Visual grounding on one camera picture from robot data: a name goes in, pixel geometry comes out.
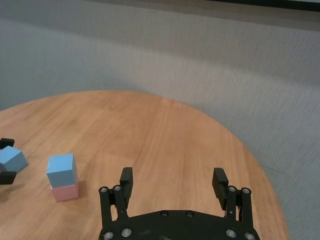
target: blue cube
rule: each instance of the blue cube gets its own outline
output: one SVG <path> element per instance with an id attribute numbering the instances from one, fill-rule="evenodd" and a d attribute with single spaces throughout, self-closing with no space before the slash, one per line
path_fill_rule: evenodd
<path id="1" fill-rule="evenodd" d="M 0 171 L 20 172 L 28 162 L 19 149 L 12 146 L 6 146 L 0 150 Z"/>
<path id="2" fill-rule="evenodd" d="M 46 175 L 52 188 L 74 185 L 77 182 L 77 166 L 73 153 L 49 158 Z"/>

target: pink cube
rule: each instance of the pink cube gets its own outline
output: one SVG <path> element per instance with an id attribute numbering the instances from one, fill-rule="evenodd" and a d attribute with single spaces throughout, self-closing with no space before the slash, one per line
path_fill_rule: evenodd
<path id="1" fill-rule="evenodd" d="M 76 184 L 60 187 L 50 187 L 51 192 L 57 202 L 66 201 L 70 199 L 77 199 L 79 197 L 79 182 Z"/>

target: toy block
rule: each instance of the toy block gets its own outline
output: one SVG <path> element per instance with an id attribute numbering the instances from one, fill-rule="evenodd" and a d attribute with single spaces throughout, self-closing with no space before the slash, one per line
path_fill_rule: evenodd
<path id="1" fill-rule="evenodd" d="M 51 156 L 46 175 L 53 189 L 75 185 L 77 183 L 77 166 L 74 154 Z"/>
<path id="2" fill-rule="evenodd" d="M 14 183 L 16 178 L 16 171 L 2 171 L 0 172 L 0 185 L 10 185 Z"/>
<path id="3" fill-rule="evenodd" d="M 62 202 L 71 199 L 77 199 L 79 197 L 79 182 L 76 181 L 76 184 L 60 187 L 51 187 L 51 192 L 54 196 L 54 199 L 57 202 Z"/>
<path id="4" fill-rule="evenodd" d="M 19 149 L 11 146 L 6 146 L 0 150 L 0 171 L 20 172 L 28 162 Z"/>

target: wood grain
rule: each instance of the wood grain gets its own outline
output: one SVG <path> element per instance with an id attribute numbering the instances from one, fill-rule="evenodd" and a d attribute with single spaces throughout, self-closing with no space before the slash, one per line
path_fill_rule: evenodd
<path id="1" fill-rule="evenodd" d="M 130 91 L 47 97 L 0 111 L 0 135 L 14 138 L 29 162 L 13 185 L 0 186 L 0 239 L 98 239 L 98 189 L 117 184 L 130 166 L 130 216 L 163 209 L 223 216 L 211 186 L 214 167 L 221 167 L 231 185 L 252 190 L 261 239 L 289 239 L 252 154 L 214 119 L 174 100 Z M 63 153 L 75 155 L 80 197 L 56 203 L 46 168 L 50 155 Z"/>

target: round table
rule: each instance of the round table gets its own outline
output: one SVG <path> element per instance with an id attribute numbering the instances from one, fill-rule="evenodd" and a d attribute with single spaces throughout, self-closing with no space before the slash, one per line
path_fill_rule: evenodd
<path id="1" fill-rule="evenodd" d="M 289 239 L 257 160 L 220 123 L 180 102 L 131 91 L 52 96 L 0 111 L 0 137 L 15 139 L 29 163 L 0 186 L 0 239 L 98 239 L 98 190 L 119 184 L 124 167 L 133 167 L 129 216 L 179 209 L 223 216 L 211 184 L 219 167 L 230 185 L 252 190 L 260 238 Z M 56 202 L 47 164 L 65 153 L 74 153 L 79 198 Z"/>

